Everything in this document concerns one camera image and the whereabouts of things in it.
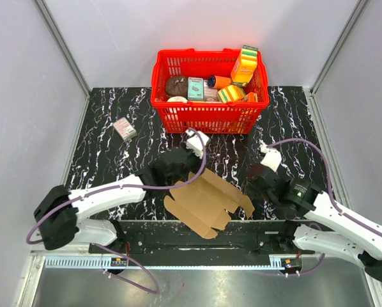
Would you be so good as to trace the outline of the brown cardboard box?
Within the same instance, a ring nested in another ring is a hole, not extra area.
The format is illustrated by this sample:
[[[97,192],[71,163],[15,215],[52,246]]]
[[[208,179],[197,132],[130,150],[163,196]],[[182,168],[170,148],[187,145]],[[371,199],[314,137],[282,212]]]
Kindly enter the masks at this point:
[[[204,239],[214,239],[238,208],[251,217],[255,208],[239,189],[206,169],[190,184],[170,190],[166,211]]]

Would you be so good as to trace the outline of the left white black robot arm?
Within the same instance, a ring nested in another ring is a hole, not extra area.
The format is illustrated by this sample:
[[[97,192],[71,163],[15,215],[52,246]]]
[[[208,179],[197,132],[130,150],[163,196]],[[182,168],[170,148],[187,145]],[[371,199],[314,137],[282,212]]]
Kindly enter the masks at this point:
[[[72,191],[57,185],[35,209],[36,224],[27,235],[27,243],[43,244],[48,251],[73,242],[97,243],[111,253],[118,253],[124,248],[124,236],[112,221],[92,220],[91,216],[119,205],[168,194],[182,185],[180,180],[189,184],[188,174],[199,176],[205,165],[205,150],[173,148],[144,169],[116,182]]]

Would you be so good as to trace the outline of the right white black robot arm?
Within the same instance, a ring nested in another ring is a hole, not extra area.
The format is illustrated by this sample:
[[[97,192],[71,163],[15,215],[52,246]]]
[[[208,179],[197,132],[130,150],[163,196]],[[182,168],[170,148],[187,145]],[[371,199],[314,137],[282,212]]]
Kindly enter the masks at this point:
[[[252,199],[268,201],[284,220],[270,240],[273,249],[334,256],[382,282],[381,225],[331,200],[310,180],[286,180],[261,164],[248,170],[244,192]]]

